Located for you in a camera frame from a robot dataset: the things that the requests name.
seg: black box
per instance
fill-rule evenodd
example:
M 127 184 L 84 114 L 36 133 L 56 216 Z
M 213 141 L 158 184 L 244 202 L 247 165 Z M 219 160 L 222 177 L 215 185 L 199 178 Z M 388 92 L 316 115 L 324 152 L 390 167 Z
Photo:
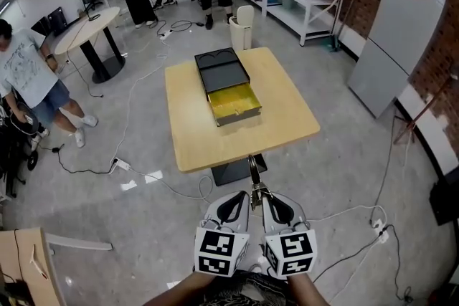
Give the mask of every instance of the black box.
M 195 55 L 194 59 L 206 95 L 250 81 L 232 47 Z

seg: electric cable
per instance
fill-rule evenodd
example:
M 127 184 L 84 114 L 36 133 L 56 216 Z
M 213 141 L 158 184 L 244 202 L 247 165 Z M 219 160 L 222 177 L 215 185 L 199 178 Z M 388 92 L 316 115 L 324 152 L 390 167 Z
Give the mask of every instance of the electric cable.
M 343 259 L 340 259 L 338 260 L 337 262 L 334 262 L 332 265 L 330 265 L 329 267 L 325 268 L 322 273 L 320 273 L 314 280 L 313 280 L 313 283 L 316 283 L 318 281 L 318 279 L 320 277 L 323 276 L 323 274 L 325 272 L 327 272 L 328 270 L 330 270 L 331 268 L 333 268 L 335 265 L 341 263 L 341 262 L 344 262 L 345 260 L 347 259 L 350 259 L 350 258 L 353 258 L 353 257 L 356 257 L 357 255 L 359 255 L 362 251 L 364 251 L 367 247 L 370 247 L 372 244 L 374 244 L 376 241 L 379 240 L 379 238 L 381 237 L 383 231 L 381 231 L 381 233 L 378 235 L 378 237 L 376 237 L 372 242 L 370 242 L 369 244 L 365 245 L 364 247 L 362 247 L 358 252 L 356 252 L 355 254 L 352 254 L 348 257 L 344 257 Z
M 164 34 L 159 33 L 161 29 L 166 26 L 167 22 L 163 19 L 159 20 L 158 22 L 164 22 L 164 24 L 159 27 L 159 29 L 156 31 L 157 36 L 164 36 Z M 173 24 L 171 24 L 170 30 L 171 32 L 183 32 L 186 31 L 187 29 L 190 29 L 193 24 L 196 24 L 198 27 L 203 27 L 204 23 L 202 22 L 192 22 L 187 19 L 180 19 L 179 21 L 175 21 Z
M 3 273 L 3 272 L 2 272 L 2 274 L 3 274 L 5 277 L 11 279 L 11 280 L 13 281 L 13 283 L 16 283 L 16 281 L 13 279 L 13 277 L 11 277 L 10 275 L 8 275 L 7 273 Z
M 75 67 L 76 71 L 78 72 L 78 74 L 80 75 L 81 79 L 83 80 L 83 82 L 86 84 L 86 87 L 87 87 L 87 92 L 89 93 L 89 95 L 91 97 L 97 97 L 97 98 L 102 98 L 103 95 L 93 95 L 91 93 L 91 90 L 90 90 L 90 86 L 89 86 L 89 83 L 86 82 L 85 78 L 83 78 L 83 76 L 81 75 L 80 73 L 80 70 L 77 68 L 77 66 L 75 65 L 75 63 L 73 62 L 72 59 L 70 59 L 70 55 L 69 55 L 69 48 L 70 46 L 72 46 L 73 42 L 77 39 L 78 35 L 80 34 L 81 30 L 83 29 L 83 27 L 89 22 L 89 19 L 86 19 L 85 22 L 83 22 L 82 26 L 80 27 L 80 29 L 78 29 L 78 32 L 76 33 L 75 37 L 73 37 L 73 40 L 72 42 L 70 42 L 69 44 L 69 47 L 67 48 L 66 50 L 66 53 L 67 53 L 67 58 L 69 59 L 69 61 L 73 64 L 73 66 Z
M 62 161 L 60 160 L 60 151 L 61 149 L 64 147 L 65 144 L 62 144 L 60 147 L 54 147 L 54 148 L 48 148 L 48 147 L 43 147 L 42 145 L 39 145 L 39 147 L 41 149 L 45 149 L 45 150 L 50 150 L 52 151 L 53 153 L 57 153 L 57 160 L 59 161 L 59 164 L 61 165 L 61 167 L 66 170 L 68 173 L 83 173 L 83 172 L 92 172 L 92 173 L 95 173 L 96 175 L 109 175 L 113 172 L 113 167 L 115 166 L 115 162 L 112 162 L 111 165 L 110 165 L 110 169 L 108 171 L 93 171 L 91 170 L 90 168 L 86 169 L 86 170 L 76 170 L 76 171 L 71 171 L 69 170 L 68 168 L 66 168 L 64 166 L 64 164 L 62 163 Z
M 198 182 L 198 190 L 199 190 L 199 194 L 201 195 L 201 197 L 197 198 L 196 196 L 189 196 L 189 195 L 186 195 L 186 194 L 182 194 L 182 193 L 179 193 L 177 190 L 175 190 L 174 188 L 170 187 L 170 185 L 168 185 L 165 181 L 163 181 L 162 179 L 160 178 L 157 178 L 155 177 L 154 175 L 152 175 L 151 173 L 141 173 L 141 172 L 138 172 L 136 170 L 134 170 L 133 168 L 129 168 L 130 171 L 132 172 L 135 172 L 137 173 L 138 175 L 141 175 L 141 176 L 148 176 L 148 177 L 151 177 L 151 178 L 154 178 L 155 180 L 157 181 L 160 181 L 161 183 L 163 183 L 165 186 L 167 186 L 167 188 L 172 191 L 173 193 L 179 195 L 179 196 L 183 196 L 184 198 L 187 198 L 187 199 L 193 199 L 193 200 L 204 200 L 206 201 L 207 203 L 211 204 L 208 200 L 206 200 L 209 195 L 212 193 L 212 190 L 214 189 L 214 182 L 212 181 L 212 179 L 210 178 L 210 176 L 202 176 L 201 179 L 199 180 Z M 208 178 L 210 180 L 210 190 L 209 190 L 209 193 L 207 195 L 203 195 L 202 194 L 202 190 L 201 190 L 201 184 L 202 184 L 202 181 L 205 179 L 205 178 Z
M 339 216 L 340 214 L 343 214 L 343 213 L 346 213 L 348 211 L 353 211 L 354 209 L 358 209 L 358 208 L 365 208 L 365 209 L 375 209 L 375 208 L 379 208 L 382 210 L 382 212 L 384 213 L 384 223 L 382 225 L 382 227 L 384 228 L 386 225 L 387 225 L 387 213 L 386 211 L 384 210 L 384 208 L 382 206 L 355 206 L 354 208 L 349 208 L 349 209 L 346 209 L 345 211 L 340 211 L 339 213 L 336 213 L 336 214 L 332 214 L 330 216 L 327 216 L 325 218 L 322 218 L 322 219 L 308 219 L 307 221 L 308 222 L 321 222 L 321 221 L 325 221 L 326 219 L 330 219 L 330 218 L 333 218 L 333 217 L 336 217 L 336 216 Z
M 400 267 L 402 266 L 402 263 L 400 261 L 400 240 L 399 240 L 399 237 L 397 236 L 397 233 L 395 231 L 395 227 L 393 224 L 388 224 L 387 226 L 385 226 L 384 229 L 388 229 L 389 227 L 392 227 L 392 231 L 394 231 L 394 235 L 395 235 L 395 239 L 397 240 L 397 261 L 398 261 L 398 265 L 397 265 L 397 271 L 395 272 L 395 278 L 394 278 L 394 283 L 395 283 L 395 296 L 397 297 L 397 299 L 399 301 L 403 301 L 406 305 L 412 303 L 415 299 L 413 297 L 410 296 L 410 293 L 411 293 L 411 286 L 408 286 L 405 291 L 403 292 L 403 297 L 400 297 L 399 296 L 399 285 L 397 283 L 397 277 L 399 275 L 399 272 L 400 272 Z
M 77 66 L 75 65 L 75 63 L 73 62 L 73 60 L 70 59 L 70 55 L 69 55 L 69 52 L 68 52 L 68 51 L 67 51 L 67 58 L 68 58 L 69 61 L 73 64 L 73 67 L 75 68 L 75 70 L 77 71 L 77 73 L 80 75 L 82 81 L 86 84 L 87 93 L 89 93 L 89 96 L 94 97 L 94 98 L 103 98 L 103 95 L 93 95 L 93 94 L 91 93 L 91 89 L 90 89 L 89 83 L 86 82 L 86 80 L 85 80 L 85 78 L 82 76 L 80 70 L 77 68 Z
M 381 187 L 379 188 L 378 196 L 376 197 L 376 200 L 374 201 L 374 206 L 378 204 L 379 197 L 381 196 L 382 189 L 384 188 L 384 185 L 386 183 L 386 177 L 387 173 L 389 172 L 389 164 L 390 164 L 390 158 L 392 155 L 392 140 L 394 139 L 394 126 L 395 126 L 395 117 L 397 116 L 397 111 L 394 111 L 394 117 L 392 118 L 392 127 L 391 127 L 391 132 L 390 132 L 390 147 L 389 147 L 389 154 L 387 155 L 387 163 L 386 163 L 386 168 L 384 169 L 384 175 L 382 176 L 382 182 L 381 182 Z M 374 214 L 374 208 L 372 209 L 372 212 L 370 214 L 370 226 L 373 227 L 373 214 Z
M 19 245 L 17 244 L 16 231 L 18 231 L 18 229 L 14 230 L 14 241 L 16 242 L 16 249 L 17 249 L 17 262 L 19 264 L 19 273 L 21 274 L 21 279 L 24 280 L 24 277 L 22 275 L 21 260 L 19 258 Z
M 112 167 L 112 164 L 113 164 L 113 160 L 116 158 L 116 155 L 118 153 L 118 149 L 120 148 L 121 144 L 123 143 L 123 141 L 125 140 L 126 138 L 126 131 L 128 130 L 128 126 L 129 126 L 129 115 L 131 114 L 131 98 L 132 98 L 132 91 L 134 90 L 134 88 L 136 87 L 137 83 L 139 83 L 141 80 L 144 80 L 145 78 L 149 77 L 150 75 L 152 75 L 153 73 L 157 72 L 158 70 L 160 70 L 163 66 L 164 66 L 164 62 L 166 61 L 168 55 L 169 55 L 169 51 L 171 49 L 171 47 L 165 43 L 164 41 L 161 41 L 163 44 L 165 44 L 167 47 L 168 47 L 168 52 L 167 54 L 157 54 L 156 55 L 156 58 L 157 59 L 162 59 L 162 62 L 161 62 L 161 65 L 159 65 L 159 67 L 155 68 L 154 70 L 152 70 L 151 72 L 145 74 L 143 77 L 140 77 L 138 78 L 133 86 L 131 87 L 131 89 L 129 90 L 129 98 L 128 98 L 128 112 L 126 114 L 126 126 L 124 127 L 124 131 L 123 131 L 123 137 L 121 138 L 120 142 L 118 143 L 118 145 L 116 146 L 116 149 L 115 149 L 115 154 L 113 154 L 113 157 L 112 159 L 110 160 L 110 168 Z
M 372 245 L 370 246 L 370 248 L 368 249 L 368 251 L 365 253 L 365 256 L 361 259 L 359 265 L 357 265 L 357 268 L 354 270 L 354 273 L 352 273 L 352 275 L 347 279 L 347 282 L 346 282 L 346 284 L 344 285 L 344 287 L 341 288 L 341 290 L 340 290 L 338 293 L 336 293 L 336 294 L 331 298 L 330 301 L 328 301 L 328 303 L 329 303 L 330 305 L 331 305 L 331 303 L 333 302 L 333 300 L 334 300 L 335 298 L 337 298 L 337 297 L 346 289 L 346 287 L 348 286 L 348 284 L 351 282 L 352 278 L 354 278 L 354 275 L 355 275 L 355 274 L 357 273 L 357 271 L 359 270 L 360 266 L 361 266 L 361 265 L 363 264 L 363 262 L 365 261 L 366 257 L 367 257 L 368 254 L 370 253 L 370 251 L 373 249 L 373 247 L 375 247 L 375 246 L 378 245 L 378 244 L 379 244 L 379 242 L 375 242 L 374 244 L 372 244 Z

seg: concrete floor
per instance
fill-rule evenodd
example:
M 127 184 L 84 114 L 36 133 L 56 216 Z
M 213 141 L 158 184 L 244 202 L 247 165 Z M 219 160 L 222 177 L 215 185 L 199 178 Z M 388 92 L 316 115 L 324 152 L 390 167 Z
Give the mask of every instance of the concrete floor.
M 245 0 L 235 0 L 236 5 Z M 320 219 L 359 204 L 371 206 L 377 196 L 387 162 L 394 107 L 375 120 L 349 91 L 346 81 L 354 61 L 344 52 L 331 54 L 323 41 L 305 47 L 286 27 L 255 12 L 254 47 L 268 46 L 300 90 L 321 125 L 310 140 L 267 152 L 268 171 L 262 179 L 273 191 L 303 205 L 309 219 Z M 158 11 L 170 25 L 180 19 L 202 21 L 199 5 L 179 0 L 178 6 Z M 194 25 L 189 31 L 172 34 L 162 44 L 156 29 L 134 29 L 129 14 L 112 33 L 126 66 L 112 80 L 91 83 L 91 98 L 80 76 L 66 67 L 63 75 L 72 96 L 84 110 L 96 114 L 99 125 L 86 129 L 86 146 L 78 149 L 73 137 L 53 129 L 42 145 L 62 143 L 62 162 L 70 169 L 108 169 L 126 124 L 129 90 L 133 83 L 158 67 L 157 54 L 168 54 L 165 66 L 178 64 L 209 50 L 231 46 L 224 12 L 214 12 L 211 32 Z M 103 34 L 95 46 L 99 55 L 110 49 Z M 70 56 L 86 80 L 91 66 L 80 50 Z M 395 123 L 396 130 L 401 128 Z M 112 175 L 79 173 L 61 169 L 57 156 L 39 152 L 33 172 L 24 171 L 26 186 L 18 186 L 16 201 L 7 203 L 7 229 L 41 226 L 61 236 L 112 242 L 112 252 L 54 247 L 53 260 L 68 305 L 141 305 L 167 289 L 166 283 L 187 276 L 193 266 L 194 233 L 208 204 L 185 199 L 161 183 L 145 183 L 144 177 L 115 170 Z M 164 180 L 176 190 L 198 196 L 197 183 L 210 170 L 182 174 L 176 167 L 171 139 L 164 69 L 139 82 L 133 91 L 130 125 L 118 156 L 144 173 L 161 170 Z M 121 184 L 134 180 L 135 188 L 123 191 Z M 445 278 L 455 250 L 452 227 L 437 226 L 428 197 L 437 180 L 426 153 L 416 142 L 405 162 L 405 146 L 393 147 L 392 159 L 380 204 L 388 221 L 397 228 L 401 241 L 400 294 L 407 286 L 412 296 L 423 298 Z M 203 183 L 206 192 L 207 183 Z M 214 188 L 209 200 L 236 191 L 249 190 L 248 180 Z M 368 225 L 370 211 L 357 209 L 321 222 L 312 222 L 318 241 L 318 261 L 311 276 L 317 276 L 336 260 L 353 254 L 374 238 Z M 250 218 L 251 246 L 242 268 L 258 261 L 261 220 Z M 365 252 L 340 263 L 317 283 L 331 300 L 352 275 Z M 334 305 L 399 305 L 394 296 L 397 244 L 393 234 L 387 243 L 372 248 L 347 288 Z M 425 301 L 416 301 L 423 305 Z

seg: table base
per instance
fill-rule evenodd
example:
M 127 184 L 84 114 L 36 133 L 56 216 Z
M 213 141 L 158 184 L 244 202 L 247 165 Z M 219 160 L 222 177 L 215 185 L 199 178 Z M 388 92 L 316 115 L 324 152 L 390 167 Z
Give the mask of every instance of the table base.
M 254 155 L 257 162 L 259 172 L 265 172 L 268 167 L 261 154 Z M 243 178 L 250 177 L 249 161 L 246 158 L 224 165 L 212 168 L 212 175 L 216 186 L 226 185 L 234 181 L 242 180 Z
M 106 61 L 102 62 L 102 65 L 104 66 L 105 70 L 108 73 L 108 76 L 103 73 L 101 75 L 98 75 L 96 72 L 93 73 L 93 82 L 96 85 L 99 85 L 100 83 L 107 82 L 108 80 L 112 79 L 115 77 L 124 67 L 124 64 L 126 63 L 126 59 L 122 57 L 123 60 L 120 62 L 117 57 L 112 56 L 106 59 Z

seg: square table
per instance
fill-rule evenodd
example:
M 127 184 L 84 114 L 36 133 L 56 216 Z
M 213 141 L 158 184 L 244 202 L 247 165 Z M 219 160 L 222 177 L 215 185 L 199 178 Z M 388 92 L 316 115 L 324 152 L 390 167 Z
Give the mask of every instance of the square table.
M 166 92 L 177 166 L 212 168 L 215 184 L 250 175 L 247 157 L 307 138 L 320 130 L 305 100 L 267 47 L 237 52 L 260 101 L 261 114 L 218 127 L 195 62 L 166 68 Z

